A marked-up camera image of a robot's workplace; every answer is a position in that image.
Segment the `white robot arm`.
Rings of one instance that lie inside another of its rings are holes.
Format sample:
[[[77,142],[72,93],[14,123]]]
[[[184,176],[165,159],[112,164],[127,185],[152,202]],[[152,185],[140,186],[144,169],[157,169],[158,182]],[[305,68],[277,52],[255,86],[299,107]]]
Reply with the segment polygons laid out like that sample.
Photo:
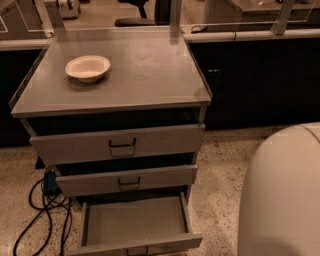
[[[237,256],[320,256],[320,123],[291,126],[253,155],[240,202]]]

